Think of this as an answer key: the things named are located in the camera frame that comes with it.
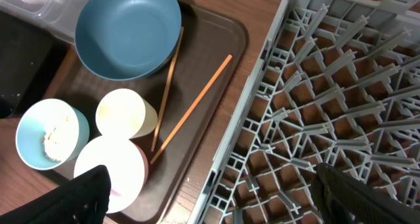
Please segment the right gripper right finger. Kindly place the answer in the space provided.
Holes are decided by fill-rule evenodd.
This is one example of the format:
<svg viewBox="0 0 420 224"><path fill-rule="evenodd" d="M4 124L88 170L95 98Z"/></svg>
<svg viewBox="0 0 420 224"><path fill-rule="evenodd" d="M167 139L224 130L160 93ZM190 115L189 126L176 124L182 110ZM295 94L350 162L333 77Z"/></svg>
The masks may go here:
<svg viewBox="0 0 420 224"><path fill-rule="evenodd" d="M352 216L361 223L419 222L419 211L326 163L317 165L310 193L325 223L352 223Z"/></svg>

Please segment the leftover rice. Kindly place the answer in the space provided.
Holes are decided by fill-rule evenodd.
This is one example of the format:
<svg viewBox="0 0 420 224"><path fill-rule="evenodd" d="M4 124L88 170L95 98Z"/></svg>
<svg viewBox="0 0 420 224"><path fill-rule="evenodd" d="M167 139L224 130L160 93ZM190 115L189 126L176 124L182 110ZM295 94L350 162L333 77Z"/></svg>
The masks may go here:
<svg viewBox="0 0 420 224"><path fill-rule="evenodd" d="M60 120L43 138L43 150L52 161L67 160L77 142L77 125L69 116Z"/></svg>

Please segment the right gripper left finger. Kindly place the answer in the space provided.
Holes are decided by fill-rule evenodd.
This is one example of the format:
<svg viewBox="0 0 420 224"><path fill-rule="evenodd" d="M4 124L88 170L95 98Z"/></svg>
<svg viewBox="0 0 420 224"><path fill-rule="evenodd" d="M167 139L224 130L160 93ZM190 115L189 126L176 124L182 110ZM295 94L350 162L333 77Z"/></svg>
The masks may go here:
<svg viewBox="0 0 420 224"><path fill-rule="evenodd" d="M94 224L104 221L110 202L111 181L99 165L51 192L1 216L2 223Z"/></svg>

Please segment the white pink bowl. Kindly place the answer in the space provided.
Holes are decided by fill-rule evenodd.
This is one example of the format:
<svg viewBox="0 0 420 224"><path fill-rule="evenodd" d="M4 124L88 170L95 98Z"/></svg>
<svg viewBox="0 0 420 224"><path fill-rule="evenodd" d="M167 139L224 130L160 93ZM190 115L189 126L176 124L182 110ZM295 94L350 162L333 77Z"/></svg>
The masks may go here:
<svg viewBox="0 0 420 224"><path fill-rule="evenodd" d="M73 176L77 177L98 165L106 166L110 175L107 212L120 212L130 206L147 180L145 153L128 139L101 135L82 149L75 162Z"/></svg>

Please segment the light blue bowl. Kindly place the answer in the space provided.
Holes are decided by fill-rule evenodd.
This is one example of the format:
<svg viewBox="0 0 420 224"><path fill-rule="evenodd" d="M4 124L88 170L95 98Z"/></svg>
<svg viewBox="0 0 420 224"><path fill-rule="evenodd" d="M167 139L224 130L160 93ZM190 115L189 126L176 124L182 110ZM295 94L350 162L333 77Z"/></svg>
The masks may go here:
<svg viewBox="0 0 420 224"><path fill-rule="evenodd" d="M27 166L50 170L76 158L89 136L83 113L60 99L44 99L22 116L16 130L16 149Z"/></svg>

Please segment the white cream cup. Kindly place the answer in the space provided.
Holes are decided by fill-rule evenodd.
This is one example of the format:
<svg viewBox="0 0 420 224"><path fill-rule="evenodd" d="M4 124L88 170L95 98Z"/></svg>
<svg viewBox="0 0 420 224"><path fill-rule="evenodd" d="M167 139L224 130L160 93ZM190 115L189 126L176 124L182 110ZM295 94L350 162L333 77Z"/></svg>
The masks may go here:
<svg viewBox="0 0 420 224"><path fill-rule="evenodd" d="M101 135L132 139L153 132L158 114L137 92L121 88L101 99L95 121Z"/></svg>

